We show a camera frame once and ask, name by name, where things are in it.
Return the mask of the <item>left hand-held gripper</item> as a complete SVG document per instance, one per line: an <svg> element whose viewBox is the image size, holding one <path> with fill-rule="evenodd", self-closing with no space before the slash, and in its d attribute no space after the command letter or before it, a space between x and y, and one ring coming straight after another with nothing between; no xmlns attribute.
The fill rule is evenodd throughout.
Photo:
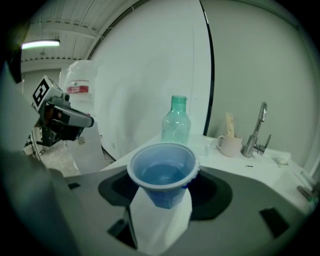
<svg viewBox="0 0 320 256"><path fill-rule="evenodd" d="M94 118L71 107L70 95L48 76L43 76L32 94L31 106L38 112L41 129L36 145L51 147L59 141L75 141L94 124Z"/></svg>

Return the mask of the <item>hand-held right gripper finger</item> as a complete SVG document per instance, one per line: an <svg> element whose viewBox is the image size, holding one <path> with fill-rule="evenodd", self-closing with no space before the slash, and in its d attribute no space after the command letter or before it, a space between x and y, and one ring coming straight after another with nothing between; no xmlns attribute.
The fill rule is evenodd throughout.
<svg viewBox="0 0 320 256"><path fill-rule="evenodd" d="M182 201L171 209L156 207L139 188L129 205L131 233L137 250L162 254L187 230L192 214L192 198L187 189Z"/></svg>

